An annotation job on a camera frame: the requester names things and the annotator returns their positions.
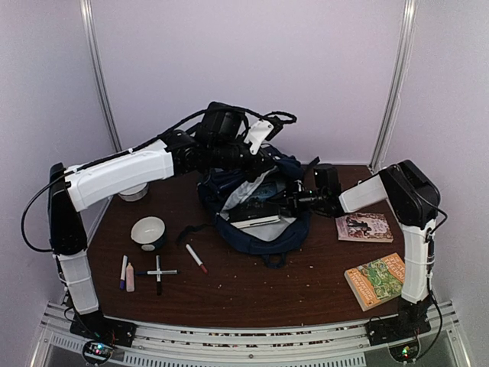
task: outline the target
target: purple wall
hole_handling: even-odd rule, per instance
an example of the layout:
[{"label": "purple wall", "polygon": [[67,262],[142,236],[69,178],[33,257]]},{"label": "purple wall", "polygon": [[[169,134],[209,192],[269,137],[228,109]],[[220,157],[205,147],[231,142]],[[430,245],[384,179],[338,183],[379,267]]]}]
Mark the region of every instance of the purple wall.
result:
[{"label": "purple wall", "polygon": [[420,2],[413,54],[384,165],[411,158],[438,186],[434,286],[489,365],[489,7]]},{"label": "purple wall", "polygon": [[[48,254],[20,234],[25,204],[48,182],[50,166],[83,163],[111,152],[97,100],[78,2],[0,5],[0,354],[4,366],[26,363],[46,302],[63,287]],[[88,210],[90,227],[99,207]],[[28,235],[47,243],[46,198],[28,217]]]},{"label": "purple wall", "polygon": [[302,161],[367,163],[403,0],[93,2],[125,148],[212,100],[299,116],[274,144]]}]

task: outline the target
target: white bowl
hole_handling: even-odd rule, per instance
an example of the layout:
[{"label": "white bowl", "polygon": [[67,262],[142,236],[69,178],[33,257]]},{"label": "white bowl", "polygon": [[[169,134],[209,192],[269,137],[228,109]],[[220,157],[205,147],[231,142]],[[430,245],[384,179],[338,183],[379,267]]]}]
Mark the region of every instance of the white bowl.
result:
[{"label": "white bowl", "polygon": [[165,223],[156,216],[147,216],[132,226],[131,238],[143,251],[161,248],[166,242]]}]

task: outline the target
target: book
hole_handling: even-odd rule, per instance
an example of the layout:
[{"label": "book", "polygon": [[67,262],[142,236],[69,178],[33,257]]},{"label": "book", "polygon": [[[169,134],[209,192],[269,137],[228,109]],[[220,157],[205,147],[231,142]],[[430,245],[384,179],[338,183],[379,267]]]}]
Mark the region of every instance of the book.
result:
[{"label": "book", "polygon": [[345,278],[363,311],[400,296],[405,266],[397,253],[345,271]]},{"label": "book", "polygon": [[340,241],[392,242],[394,237],[384,214],[352,213],[336,218]]}]

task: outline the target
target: wooden table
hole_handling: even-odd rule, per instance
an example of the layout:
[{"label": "wooden table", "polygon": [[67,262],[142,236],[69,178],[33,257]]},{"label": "wooden table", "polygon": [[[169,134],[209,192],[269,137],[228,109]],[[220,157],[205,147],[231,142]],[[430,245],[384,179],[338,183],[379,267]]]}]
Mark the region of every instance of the wooden table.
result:
[{"label": "wooden table", "polygon": [[[363,166],[338,166],[343,189],[370,176]],[[334,219],[313,216],[302,250],[291,252],[284,268],[264,266],[258,256],[235,251],[213,228],[187,237],[209,269],[202,273],[184,245],[175,238],[188,225],[210,222],[196,192],[197,174],[153,182],[148,195],[136,203],[114,197],[89,248],[92,276],[103,312],[131,320],[187,326],[274,327],[356,320],[395,313],[392,300],[362,312],[344,272],[354,266],[397,252],[404,255],[403,235],[386,203],[365,212],[384,213],[394,242],[339,242]],[[311,177],[307,187],[314,187]],[[130,239],[140,218],[158,216],[167,225],[167,244],[143,252]],[[136,291],[118,289],[121,260],[129,257],[135,270],[162,269],[181,274],[163,277],[163,295],[156,295],[154,277],[137,277]]]}]

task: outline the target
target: black strap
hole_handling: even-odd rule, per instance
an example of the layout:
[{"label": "black strap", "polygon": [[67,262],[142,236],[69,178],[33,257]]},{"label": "black strap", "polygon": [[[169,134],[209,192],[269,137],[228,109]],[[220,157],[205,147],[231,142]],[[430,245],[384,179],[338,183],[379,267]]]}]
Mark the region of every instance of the black strap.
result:
[{"label": "black strap", "polygon": [[201,224],[200,226],[187,226],[182,232],[180,232],[175,242],[177,245],[179,245],[187,237],[189,233],[202,231],[204,228],[213,227],[213,226],[214,226],[213,224],[205,224],[205,223]]},{"label": "black strap", "polygon": [[321,160],[319,157],[314,158],[309,164],[307,164],[304,169],[304,175],[306,175],[310,170],[312,170]]},{"label": "black strap", "polygon": [[280,269],[285,265],[285,261],[287,260],[287,253],[282,252],[281,254],[277,254],[280,256],[280,260],[278,262],[272,262],[270,260],[270,255],[262,255],[261,258],[263,259],[263,262],[267,266],[267,268],[270,269]]}]

